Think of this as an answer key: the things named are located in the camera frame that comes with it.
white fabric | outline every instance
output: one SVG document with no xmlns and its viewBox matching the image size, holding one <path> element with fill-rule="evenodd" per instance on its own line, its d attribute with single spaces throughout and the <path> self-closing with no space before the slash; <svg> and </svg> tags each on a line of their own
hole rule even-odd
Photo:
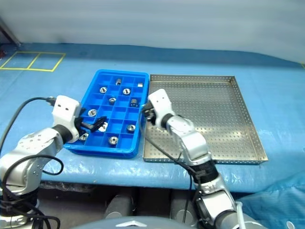
<svg viewBox="0 0 305 229">
<path fill-rule="evenodd" d="M 21 42 L 233 50 L 305 62 L 303 0 L 2 0 Z"/>
</svg>

yellow line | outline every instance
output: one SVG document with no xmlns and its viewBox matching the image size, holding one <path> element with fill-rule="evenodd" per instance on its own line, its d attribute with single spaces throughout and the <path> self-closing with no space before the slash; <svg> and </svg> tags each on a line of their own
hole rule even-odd
<svg viewBox="0 0 305 229">
<path fill-rule="evenodd" d="M 16 54 L 17 54 L 17 52 L 15 52 L 6 62 L 4 62 L 4 64 L 1 65 L 0 69 L 3 68 L 3 66 L 6 65 L 7 62 L 9 62 Z"/>
<path fill-rule="evenodd" d="M 0 68 L 0 70 L 28 70 L 28 71 L 53 72 L 52 69 L 39 69 L 39 68 Z"/>
<path fill-rule="evenodd" d="M 61 52 L 28 52 L 28 51 L 17 51 L 17 53 L 40 53 L 40 54 L 58 54 L 58 55 L 64 55 L 65 53 Z"/>
<path fill-rule="evenodd" d="M 66 56 L 66 54 L 64 53 L 62 55 L 62 57 L 59 59 L 59 61 L 56 63 L 56 65 L 54 66 L 54 68 L 52 69 L 52 72 L 57 68 L 57 66 L 61 63 L 61 61 L 63 60 L 63 58 Z"/>
<path fill-rule="evenodd" d="M 28 65 L 27 69 L 29 69 L 35 62 L 35 60 L 37 60 L 37 58 L 40 56 L 41 53 L 38 53 L 37 56 L 32 60 L 32 62 Z"/>
</svg>

blue tablecloth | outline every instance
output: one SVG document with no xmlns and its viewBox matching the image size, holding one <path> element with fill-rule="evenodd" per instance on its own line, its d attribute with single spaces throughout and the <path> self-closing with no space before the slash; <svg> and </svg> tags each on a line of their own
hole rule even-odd
<svg viewBox="0 0 305 229">
<path fill-rule="evenodd" d="M 15 53 L 3 47 L 7 57 Z M 162 74 L 234 75 L 269 161 L 260 165 L 217 165 L 231 191 L 257 192 L 304 171 L 305 69 L 277 58 L 228 51 L 157 49 L 136 46 L 24 44 L 23 51 L 66 53 L 53 72 L 0 70 L 0 132 L 16 108 L 34 96 L 59 94 L 81 100 L 98 69 Z M 33 57 L 15 56 L 10 67 L 24 67 Z M 52 68 L 58 56 L 41 55 L 35 68 Z M 33 102 L 11 129 L 2 155 L 24 135 L 52 125 L 52 107 Z M 188 188 L 189 176 L 178 165 L 148 163 L 142 153 L 133 159 L 76 155 L 62 150 L 65 169 L 44 180 L 121 186 Z M 55 171 L 56 162 L 46 169 Z"/>
</svg>

metal tray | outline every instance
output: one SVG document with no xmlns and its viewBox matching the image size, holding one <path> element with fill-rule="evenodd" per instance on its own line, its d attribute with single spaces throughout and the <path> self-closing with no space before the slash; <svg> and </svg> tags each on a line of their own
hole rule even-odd
<svg viewBox="0 0 305 229">
<path fill-rule="evenodd" d="M 149 93 L 160 88 L 168 93 L 176 114 L 193 121 L 217 163 L 259 164 L 268 160 L 234 76 L 152 74 Z M 179 147 L 166 131 L 148 123 L 146 134 L 173 157 L 179 157 Z M 143 158 L 170 162 L 147 141 Z"/>
</svg>

perforated metal tray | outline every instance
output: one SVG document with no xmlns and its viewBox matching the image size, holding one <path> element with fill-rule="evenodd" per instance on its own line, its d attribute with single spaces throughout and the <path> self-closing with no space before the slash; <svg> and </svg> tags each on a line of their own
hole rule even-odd
<svg viewBox="0 0 305 229">
<path fill-rule="evenodd" d="M 234 76 L 151 75 L 149 93 L 160 88 L 168 93 L 176 114 L 193 121 L 217 163 L 268 160 Z M 179 156 L 179 147 L 166 131 L 147 124 L 146 134 L 173 157 Z M 170 161 L 147 141 L 143 158 Z"/>
</svg>

